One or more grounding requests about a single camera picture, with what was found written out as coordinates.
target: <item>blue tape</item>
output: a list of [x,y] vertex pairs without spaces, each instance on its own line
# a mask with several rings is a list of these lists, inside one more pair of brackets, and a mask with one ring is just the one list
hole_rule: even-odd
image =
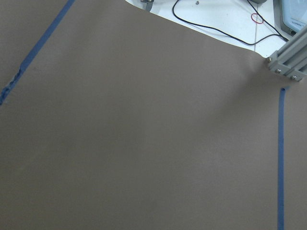
[[59,23],[62,21],[63,17],[66,15],[68,10],[71,8],[72,4],[75,2],[75,0],[68,0],[63,9],[59,12],[57,17],[53,20],[51,25],[48,27],[48,29],[45,31],[45,33],[42,35],[42,37],[39,39],[39,41],[36,43],[36,45],[32,48],[30,53],[27,55],[27,57],[23,60],[23,62],[20,65],[18,73],[14,76],[13,80],[2,90],[0,94],[0,105],[3,104],[6,97],[9,95],[9,93],[12,91],[12,89],[15,87],[16,83],[19,81],[19,79],[22,77],[24,72],[27,70],[33,59],[36,57],[38,52],[41,50],[41,48],[44,46],[46,41],[50,38],[52,33],[55,31]]
[[288,88],[282,88],[279,96],[278,113],[278,211],[277,230],[284,230],[284,189],[283,189],[283,119],[284,119],[284,99]]

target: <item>cable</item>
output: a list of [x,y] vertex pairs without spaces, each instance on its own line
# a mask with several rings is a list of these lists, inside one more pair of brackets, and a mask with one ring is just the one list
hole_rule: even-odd
[[255,20],[255,19],[253,18],[254,15],[257,15],[257,13],[252,13],[251,16],[250,16],[250,18],[251,18],[255,23],[257,23],[257,24],[263,24],[263,23],[264,23],[263,20],[262,20],[262,22],[258,22],[257,20]]
[[230,37],[230,38],[232,38],[232,39],[235,39],[235,40],[237,40],[237,41],[239,41],[239,42],[242,42],[243,44],[245,44],[245,45],[247,45],[247,46],[253,46],[253,45],[255,45],[255,44],[258,44],[259,42],[261,42],[261,41],[263,41],[264,39],[267,39],[268,37],[271,37],[271,36],[278,36],[278,37],[281,37],[283,40],[288,41],[287,38],[285,38],[284,36],[282,36],[282,35],[280,34],[280,32],[278,32],[277,29],[276,29],[275,27],[273,27],[271,24],[269,24],[269,23],[258,13],[258,11],[253,7],[253,5],[250,3],[249,0],[247,0],[248,3],[252,6],[252,8],[254,9],[254,11],[257,13],[257,15],[259,15],[259,17],[260,17],[266,24],[268,24],[270,27],[272,27],[278,34],[270,34],[270,35],[268,35],[268,36],[266,36],[266,37],[260,39],[259,41],[255,42],[255,43],[248,43],[248,42],[245,42],[245,41],[243,41],[243,40],[241,40],[241,39],[239,39],[239,38],[237,38],[237,37],[235,37],[235,36],[232,36],[232,35],[230,35],[230,34],[224,32],[224,31],[222,31],[222,30],[219,30],[219,29],[217,29],[217,28],[210,27],[210,26],[206,26],[206,25],[200,25],[200,24],[192,23],[192,22],[189,22],[189,21],[187,21],[187,20],[184,20],[184,19],[178,17],[178,16],[175,14],[175,7],[176,7],[176,5],[178,4],[179,1],[180,1],[180,0],[177,0],[177,1],[175,2],[175,4],[173,5],[172,13],[173,13],[173,15],[174,15],[177,19],[179,19],[180,21],[185,22],[185,23],[188,23],[188,24],[191,24],[191,25],[195,25],[195,26],[199,26],[199,27],[204,27],[204,28],[216,30],[216,31],[218,31],[218,32],[220,32],[220,33],[222,33],[222,34],[224,34],[224,35],[226,35],[226,36],[228,36],[228,37]]

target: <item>metal frame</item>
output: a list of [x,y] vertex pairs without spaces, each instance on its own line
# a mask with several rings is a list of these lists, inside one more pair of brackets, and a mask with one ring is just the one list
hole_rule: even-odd
[[300,81],[307,76],[307,26],[269,58],[269,69]]
[[145,2],[146,3],[145,10],[150,12],[152,7],[153,7],[154,0],[141,0],[141,2]]

